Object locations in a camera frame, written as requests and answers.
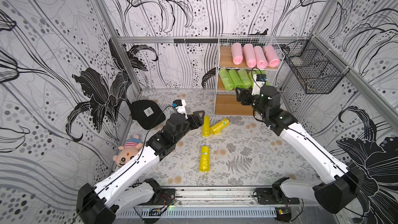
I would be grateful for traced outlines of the green roll dark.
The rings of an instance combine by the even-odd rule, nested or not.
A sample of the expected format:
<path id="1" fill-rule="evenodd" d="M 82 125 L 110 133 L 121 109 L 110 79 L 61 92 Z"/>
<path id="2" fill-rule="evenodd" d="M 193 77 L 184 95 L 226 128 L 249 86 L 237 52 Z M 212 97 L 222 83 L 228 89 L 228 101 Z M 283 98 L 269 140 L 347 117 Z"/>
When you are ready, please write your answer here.
<path id="1" fill-rule="evenodd" d="M 242 80 L 240 79 L 237 71 L 235 69 L 230 69 L 228 71 L 229 76 L 234 84 L 234 88 L 243 88 L 244 84 Z"/>

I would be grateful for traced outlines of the pale green roll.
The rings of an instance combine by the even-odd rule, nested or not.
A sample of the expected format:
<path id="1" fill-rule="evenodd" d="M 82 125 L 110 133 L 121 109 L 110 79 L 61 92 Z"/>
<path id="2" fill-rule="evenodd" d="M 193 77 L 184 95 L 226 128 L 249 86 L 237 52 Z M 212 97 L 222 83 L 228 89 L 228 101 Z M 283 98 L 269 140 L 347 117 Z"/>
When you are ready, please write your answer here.
<path id="1" fill-rule="evenodd" d="M 250 79 L 249 79 L 249 77 L 248 77 L 248 73 L 246 72 L 246 70 L 244 70 L 244 69 L 239 69 L 239 70 L 237 71 L 237 73 L 238 73 L 240 79 L 242 80 L 242 82 L 243 82 L 243 84 L 244 84 L 243 87 L 244 87 L 245 89 L 251 88 L 251 82 L 250 82 Z"/>

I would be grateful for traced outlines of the green roll sideways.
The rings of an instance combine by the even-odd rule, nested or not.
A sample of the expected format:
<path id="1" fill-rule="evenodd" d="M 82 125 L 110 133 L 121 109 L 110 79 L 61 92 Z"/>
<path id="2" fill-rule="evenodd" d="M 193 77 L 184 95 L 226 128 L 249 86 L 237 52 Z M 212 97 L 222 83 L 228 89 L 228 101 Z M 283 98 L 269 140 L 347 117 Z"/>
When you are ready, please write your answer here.
<path id="1" fill-rule="evenodd" d="M 256 70 L 256 84 L 269 86 L 267 74 L 264 70 Z"/>

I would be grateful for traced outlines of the pink roll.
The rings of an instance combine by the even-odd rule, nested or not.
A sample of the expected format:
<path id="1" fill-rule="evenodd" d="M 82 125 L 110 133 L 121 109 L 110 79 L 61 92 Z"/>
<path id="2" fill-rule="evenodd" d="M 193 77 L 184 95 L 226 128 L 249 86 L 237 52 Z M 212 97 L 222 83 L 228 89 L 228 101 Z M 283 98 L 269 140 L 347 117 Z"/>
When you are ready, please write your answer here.
<path id="1" fill-rule="evenodd" d="M 272 45 L 265 46 L 263 52 L 269 67 L 275 68 L 280 65 L 279 56 Z"/>
<path id="2" fill-rule="evenodd" d="M 252 44 L 245 44 L 243 46 L 243 56 L 244 56 L 246 65 L 249 68 L 254 68 L 257 65 L 255 50 L 254 50 L 254 47 Z"/>
<path id="3" fill-rule="evenodd" d="M 232 53 L 233 63 L 235 65 L 240 65 L 244 58 L 241 43 L 234 43 L 231 46 L 231 53 Z"/>
<path id="4" fill-rule="evenodd" d="M 255 57 L 256 57 L 256 66 L 259 69 L 265 69 L 268 66 L 268 61 L 264 54 L 263 48 L 261 46 L 254 47 Z"/>

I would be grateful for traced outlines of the green roll front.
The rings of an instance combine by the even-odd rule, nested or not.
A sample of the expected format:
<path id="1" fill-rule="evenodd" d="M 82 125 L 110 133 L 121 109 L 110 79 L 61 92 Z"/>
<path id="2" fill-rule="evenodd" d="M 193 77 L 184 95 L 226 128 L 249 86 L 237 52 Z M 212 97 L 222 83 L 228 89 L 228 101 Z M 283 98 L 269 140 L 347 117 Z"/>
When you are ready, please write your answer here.
<path id="1" fill-rule="evenodd" d="M 255 71 L 255 70 L 251 70 L 251 71 L 248 72 L 248 77 L 249 77 L 249 79 L 250 79 L 251 86 L 254 85 L 254 75 L 255 75 L 255 74 L 256 74 L 256 71 Z"/>

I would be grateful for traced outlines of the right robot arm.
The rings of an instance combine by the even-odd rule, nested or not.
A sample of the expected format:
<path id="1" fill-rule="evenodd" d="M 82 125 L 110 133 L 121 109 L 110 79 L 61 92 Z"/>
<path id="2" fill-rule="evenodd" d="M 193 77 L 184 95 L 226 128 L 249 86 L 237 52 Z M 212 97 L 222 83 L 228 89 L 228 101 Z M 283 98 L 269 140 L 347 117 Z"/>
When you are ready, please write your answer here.
<path id="1" fill-rule="evenodd" d="M 280 107 L 280 92 L 272 86 L 256 86 L 252 91 L 236 88 L 237 101 L 253 108 L 277 136 L 288 142 L 312 166 L 319 179 L 298 181 L 283 177 L 272 185 L 273 200 L 286 203 L 289 199 L 316 201 L 325 210 L 337 214 L 354 200 L 364 180 L 364 173 L 340 162 L 303 128 L 299 121 Z"/>

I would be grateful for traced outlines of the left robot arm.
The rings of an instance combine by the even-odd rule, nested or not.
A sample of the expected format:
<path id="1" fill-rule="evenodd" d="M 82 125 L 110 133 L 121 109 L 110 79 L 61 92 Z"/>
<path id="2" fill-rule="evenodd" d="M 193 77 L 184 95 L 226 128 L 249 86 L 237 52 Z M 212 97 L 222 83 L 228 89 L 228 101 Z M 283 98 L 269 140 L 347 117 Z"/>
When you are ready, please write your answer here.
<path id="1" fill-rule="evenodd" d="M 171 114 L 165 126 L 146 140 L 131 161 L 94 186 L 86 183 L 79 189 L 76 216 L 84 224 L 111 224 L 117 212 L 149 202 L 160 186 L 143 182 L 132 188 L 132 184 L 168 156 L 189 131 L 200 128 L 204 117 L 205 111 Z"/>

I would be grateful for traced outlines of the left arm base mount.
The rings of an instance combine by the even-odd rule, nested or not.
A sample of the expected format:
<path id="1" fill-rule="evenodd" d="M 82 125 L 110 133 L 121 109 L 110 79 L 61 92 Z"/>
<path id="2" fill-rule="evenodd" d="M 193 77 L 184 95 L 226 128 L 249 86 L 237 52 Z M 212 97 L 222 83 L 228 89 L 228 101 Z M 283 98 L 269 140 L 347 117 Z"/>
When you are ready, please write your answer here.
<path id="1" fill-rule="evenodd" d="M 174 203 L 176 189 L 175 188 L 164 188 L 160 186 L 157 181 L 153 178 L 149 178 L 144 180 L 145 183 L 148 183 L 153 189 L 153 196 L 150 200 L 141 203 L 140 205 L 164 205 L 170 206 Z"/>

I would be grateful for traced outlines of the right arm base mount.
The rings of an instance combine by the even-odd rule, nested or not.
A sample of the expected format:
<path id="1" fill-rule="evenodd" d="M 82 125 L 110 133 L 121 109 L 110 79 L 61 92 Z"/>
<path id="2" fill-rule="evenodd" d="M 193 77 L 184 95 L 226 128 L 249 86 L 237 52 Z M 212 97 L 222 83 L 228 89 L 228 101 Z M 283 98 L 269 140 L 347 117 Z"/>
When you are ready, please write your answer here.
<path id="1" fill-rule="evenodd" d="M 256 188 L 252 196 L 260 205 L 279 204 L 289 206 L 301 203 L 298 198 L 287 198 L 277 188 Z"/>

